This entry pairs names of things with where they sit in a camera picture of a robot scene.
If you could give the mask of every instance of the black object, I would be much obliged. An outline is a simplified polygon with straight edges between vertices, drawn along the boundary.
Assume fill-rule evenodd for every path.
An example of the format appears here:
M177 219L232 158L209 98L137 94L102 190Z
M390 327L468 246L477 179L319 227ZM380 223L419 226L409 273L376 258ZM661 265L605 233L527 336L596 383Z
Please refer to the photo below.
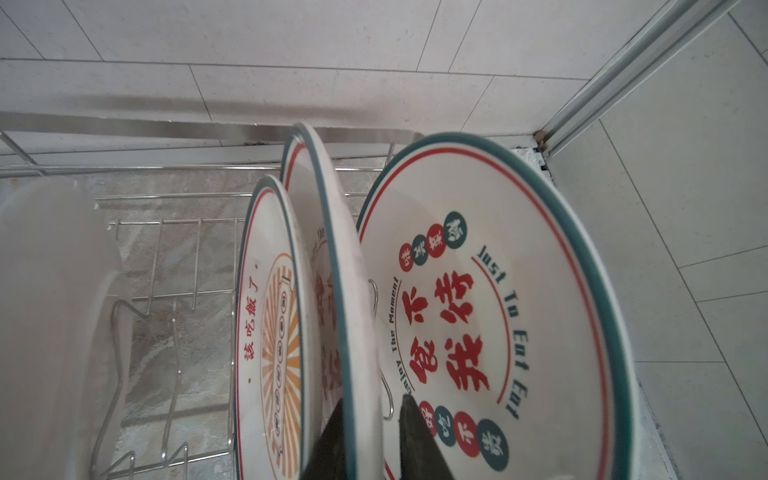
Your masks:
M453 480L451 470L410 395L400 406L400 472L402 480Z
M400 406L401 480L453 480L416 401L402 396ZM342 400L315 444L301 480L346 480Z
M310 462L306 464L301 480L346 480L343 401L339 400L333 409L326 429L312 449Z

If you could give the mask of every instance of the red circle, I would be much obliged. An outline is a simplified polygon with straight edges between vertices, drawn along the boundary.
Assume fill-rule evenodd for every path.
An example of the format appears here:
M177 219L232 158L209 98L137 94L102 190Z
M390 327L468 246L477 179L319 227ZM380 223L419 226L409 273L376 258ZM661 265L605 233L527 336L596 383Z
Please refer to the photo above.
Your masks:
M480 445L478 444L478 426L475 420L464 412L459 412L453 417L453 433L456 435L458 446L469 457L480 455Z
M402 268L402 271L410 272L411 269L413 268L413 257L411 256L410 243L404 243L402 247L400 247L399 260L400 260L400 268Z
M445 252L445 238L442 235L440 223L432 225L427 232L427 251L434 258L440 257Z
M435 410L429 405L429 402L424 400L419 403L419 411L422 413L424 421L427 422L429 432L432 433L432 437L434 437L437 435L437 428L435 428Z

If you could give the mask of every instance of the wall tile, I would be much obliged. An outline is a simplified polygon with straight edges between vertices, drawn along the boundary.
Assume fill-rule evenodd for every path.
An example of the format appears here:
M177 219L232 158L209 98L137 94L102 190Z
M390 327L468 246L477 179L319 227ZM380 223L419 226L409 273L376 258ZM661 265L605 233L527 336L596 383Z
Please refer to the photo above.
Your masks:
M43 57L101 60L62 0L0 0L0 6Z
M420 71L448 71L480 0L442 0L424 47Z
M757 422L768 431L768 293L699 303Z
M768 445L725 363L638 363L681 478L768 478Z
M768 51L768 2L741 0L730 14L739 22L744 33L763 54Z
M664 0L483 0L451 71L591 78Z
M0 12L0 58L40 58L8 16Z
M694 299L768 291L768 247L680 269Z
M105 60L415 70L439 0L68 0Z
M3 110L115 118L210 120L186 65L0 61L0 111ZM14 134L13 138L30 151L211 144L210 141L132 140L56 134Z
M494 77L464 131L533 134L584 86L582 80Z
M491 80L479 75L193 66L214 120L459 130Z
M547 164L611 275L635 359L722 360L600 124Z
M602 121L677 265L768 244L768 65L730 17Z

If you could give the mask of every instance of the ceramic plate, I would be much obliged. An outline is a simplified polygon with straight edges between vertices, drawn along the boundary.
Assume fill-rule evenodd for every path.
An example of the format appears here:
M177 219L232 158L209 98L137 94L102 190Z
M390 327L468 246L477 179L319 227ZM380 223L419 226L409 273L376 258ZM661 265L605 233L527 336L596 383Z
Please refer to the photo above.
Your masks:
M240 478L299 478L319 434L319 340L309 268L280 182L253 191L237 284Z
M466 134L407 147L359 217L382 371L456 478L633 478L634 377L592 242L514 154ZM386 477L400 477L386 422Z
M122 270L118 245L95 207L77 181L61 177L33 180L0 207L0 383L8 387L0 425L13 432L0 447L9 478L90 474L117 385L103 306ZM121 328L124 372L131 321ZM94 369L98 358L111 359L100 363L106 370ZM102 471L111 463L123 399L124 391L98 456Z
M339 178L311 127L291 130L281 175L310 254L322 342L323 423L343 396L347 475L375 478L382 468L381 386L368 280Z

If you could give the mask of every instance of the orange sunburst pattern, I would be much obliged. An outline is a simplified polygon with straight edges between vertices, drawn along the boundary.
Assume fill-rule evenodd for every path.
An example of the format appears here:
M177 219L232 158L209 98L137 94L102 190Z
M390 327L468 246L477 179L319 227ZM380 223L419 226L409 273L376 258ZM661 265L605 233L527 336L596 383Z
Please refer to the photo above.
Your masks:
M293 265L285 253L275 260L265 297L261 326L261 395L266 446L275 477L298 478L301 449L299 308Z

